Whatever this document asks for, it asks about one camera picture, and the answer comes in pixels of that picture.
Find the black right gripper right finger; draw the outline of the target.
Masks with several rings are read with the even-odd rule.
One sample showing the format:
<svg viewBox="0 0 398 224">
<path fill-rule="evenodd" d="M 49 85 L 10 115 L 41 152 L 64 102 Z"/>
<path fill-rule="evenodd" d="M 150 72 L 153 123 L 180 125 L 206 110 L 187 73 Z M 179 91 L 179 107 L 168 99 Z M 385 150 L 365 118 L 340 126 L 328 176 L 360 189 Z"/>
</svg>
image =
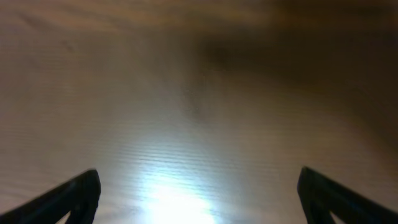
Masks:
<svg viewBox="0 0 398 224">
<path fill-rule="evenodd" d="M 309 224 L 334 223 L 332 215 L 344 223 L 397 223 L 397 213 L 329 179 L 303 167 L 297 192 Z"/>
</svg>

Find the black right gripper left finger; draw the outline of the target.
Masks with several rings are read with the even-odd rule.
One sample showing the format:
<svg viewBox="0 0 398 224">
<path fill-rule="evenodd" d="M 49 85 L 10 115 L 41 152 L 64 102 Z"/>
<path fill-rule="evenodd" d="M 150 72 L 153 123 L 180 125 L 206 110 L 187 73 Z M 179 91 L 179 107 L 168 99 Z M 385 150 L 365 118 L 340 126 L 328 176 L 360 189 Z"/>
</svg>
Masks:
<svg viewBox="0 0 398 224">
<path fill-rule="evenodd" d="M 53 224 L 69 215 L 71 224 L 92 224 L 101 182 L 98 171 L 87 170 L 20 207 L 1 215 L 1 223 Z"/>
</svg>

